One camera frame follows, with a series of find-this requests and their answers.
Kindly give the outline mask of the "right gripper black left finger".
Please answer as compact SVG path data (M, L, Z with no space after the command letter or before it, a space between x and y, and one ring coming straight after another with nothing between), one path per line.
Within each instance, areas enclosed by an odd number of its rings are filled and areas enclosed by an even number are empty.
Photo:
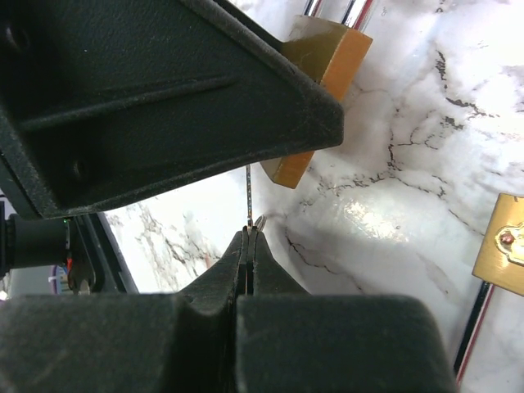
M205 317L229 314L239 295L246 293L247 227L234 234L228 248L199 278L177 293L189 308Z

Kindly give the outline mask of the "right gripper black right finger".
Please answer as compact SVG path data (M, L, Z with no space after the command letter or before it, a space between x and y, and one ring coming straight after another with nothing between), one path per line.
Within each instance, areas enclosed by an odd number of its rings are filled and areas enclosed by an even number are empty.
M257 227L243 229L243 302L261 296L309 293L275 260Z

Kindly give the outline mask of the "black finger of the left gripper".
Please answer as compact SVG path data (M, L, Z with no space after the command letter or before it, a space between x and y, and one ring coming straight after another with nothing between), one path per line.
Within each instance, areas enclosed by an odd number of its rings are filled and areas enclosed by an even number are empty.
M65 218L341 144L281 46L228 1L2 2L2 191Z

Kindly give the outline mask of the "silver key with ring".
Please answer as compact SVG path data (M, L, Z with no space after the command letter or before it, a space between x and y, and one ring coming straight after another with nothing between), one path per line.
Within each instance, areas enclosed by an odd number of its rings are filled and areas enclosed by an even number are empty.
M251 180L251 166L246 166L246 208L247 208L247 227L252 229L257 228L262 231L266 225L267 217L261 215L256 220L253 220L253 197L252 197L252 180Z

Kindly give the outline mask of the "small brass padlock with key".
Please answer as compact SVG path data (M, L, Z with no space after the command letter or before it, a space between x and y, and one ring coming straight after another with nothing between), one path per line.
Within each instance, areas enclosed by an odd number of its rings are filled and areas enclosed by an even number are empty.
M454 360L462 384L495 288L523 295L523 198L500 193L481 243L472 275L481 285Z

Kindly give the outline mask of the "large brass padlock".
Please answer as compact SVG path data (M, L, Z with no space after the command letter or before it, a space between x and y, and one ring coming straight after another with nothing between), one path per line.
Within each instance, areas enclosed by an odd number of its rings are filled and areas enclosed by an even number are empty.
M322 5L306 3L281 53L340 102L373 42L364 33L373 2L350 1L340 22L319 18Z

